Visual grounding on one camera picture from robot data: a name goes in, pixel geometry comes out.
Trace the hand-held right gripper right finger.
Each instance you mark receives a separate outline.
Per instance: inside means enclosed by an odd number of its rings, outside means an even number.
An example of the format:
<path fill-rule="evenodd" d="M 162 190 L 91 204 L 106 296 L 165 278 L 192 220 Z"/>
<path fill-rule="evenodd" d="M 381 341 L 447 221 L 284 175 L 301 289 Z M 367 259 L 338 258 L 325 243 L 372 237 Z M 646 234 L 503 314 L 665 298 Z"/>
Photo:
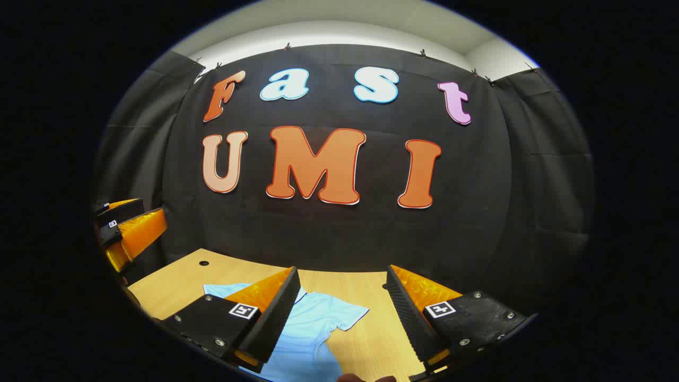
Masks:
<path fill-rule="evenodd" d="M 489 293 L 460 293 L 404 268 L 388 266 L 386 290 L 424 372 L 410 381 L 442 381 L 492 353 L 533 323 Z"/>

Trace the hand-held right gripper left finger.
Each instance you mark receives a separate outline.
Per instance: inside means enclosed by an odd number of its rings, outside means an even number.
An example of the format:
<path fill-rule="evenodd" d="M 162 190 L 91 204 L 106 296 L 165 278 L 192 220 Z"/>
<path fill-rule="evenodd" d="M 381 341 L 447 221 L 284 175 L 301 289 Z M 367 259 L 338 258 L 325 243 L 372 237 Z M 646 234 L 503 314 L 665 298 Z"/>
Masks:
<path fill-rule="evenodd" d="M 281 337 L 300 288 L 298 269 L 292 266 L 227 297 L 206 293 L 159 324 L 212 358 L 259 373 Z"/>

